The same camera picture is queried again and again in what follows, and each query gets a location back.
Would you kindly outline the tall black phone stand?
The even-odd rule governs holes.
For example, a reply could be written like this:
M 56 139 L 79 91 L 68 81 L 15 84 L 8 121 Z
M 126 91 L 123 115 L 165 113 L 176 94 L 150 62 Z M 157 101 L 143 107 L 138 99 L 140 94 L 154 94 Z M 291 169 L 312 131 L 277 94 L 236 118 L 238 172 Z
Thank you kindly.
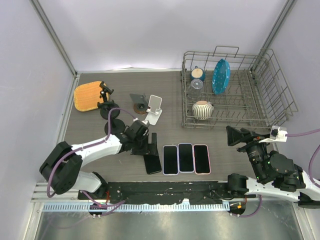
M 104 132 L 106 135 L 111 134 L 118 136 L 122 134 L 126 129 L 124 122 L 118 118 L 112 118 L 104 126 Z

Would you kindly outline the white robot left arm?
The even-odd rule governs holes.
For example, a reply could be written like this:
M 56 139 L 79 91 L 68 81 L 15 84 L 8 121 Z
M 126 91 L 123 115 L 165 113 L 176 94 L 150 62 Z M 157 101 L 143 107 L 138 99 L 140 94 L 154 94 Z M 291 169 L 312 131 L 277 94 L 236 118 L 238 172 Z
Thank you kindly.
M 58 143 L 39 168 L 40 174 L 47 180 L 47 196 L 52 198 L 73 189 L 82 191 L 90 198 L 102 199 L 108 191 L 107 182 L 97 172 L 83 172 L 82 167 L 122 152 L 148 154 L 149 125 L 148 120 L 136 118 L 124 132 L 108 134 L 84 144 Z

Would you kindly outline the black phone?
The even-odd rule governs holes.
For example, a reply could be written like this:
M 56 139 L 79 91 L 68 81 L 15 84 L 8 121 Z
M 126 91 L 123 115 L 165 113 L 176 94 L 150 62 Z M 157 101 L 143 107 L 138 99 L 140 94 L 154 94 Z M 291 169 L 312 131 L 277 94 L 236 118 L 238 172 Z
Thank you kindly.
M 160 173 L 162 166 L 158 155 L 144 155 L 145 170 L 148 175 Z

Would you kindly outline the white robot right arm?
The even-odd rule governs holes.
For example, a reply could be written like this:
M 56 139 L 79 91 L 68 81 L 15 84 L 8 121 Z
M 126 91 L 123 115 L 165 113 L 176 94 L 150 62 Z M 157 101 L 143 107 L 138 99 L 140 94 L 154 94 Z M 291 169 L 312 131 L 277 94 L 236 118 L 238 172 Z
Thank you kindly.
M 290 137 L 285 127 L 272 126 L 268 134 L 245 128 L 226 127 L 227 144 L 246 153 L 255 178 L 232 173 L 227 177 L 226 193 L 233 198 L 244 195 L 275 197 L 297 203 L 301 208 L 319 209 L 320 182 L 276 150 L 267 151 L 270 143 L 285 143 Z

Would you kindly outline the short black phone stand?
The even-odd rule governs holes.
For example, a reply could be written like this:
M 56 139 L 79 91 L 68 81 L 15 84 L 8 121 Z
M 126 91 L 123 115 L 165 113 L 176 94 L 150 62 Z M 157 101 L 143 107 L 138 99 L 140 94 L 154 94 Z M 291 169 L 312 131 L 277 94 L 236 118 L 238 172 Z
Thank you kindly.
M 99 97 L 103 102 L 98 102 L 97 107 L 100 109 L 101 117 L 107 120 L 110 111 L 114 108 L 118 108 L 119 106 L 114 102 L 114 100 L 109 99 L 110 95 L 114 92 L 113 89 L 108 88 L 103 81 L 99 84 L 99 87 L 101 88 Z

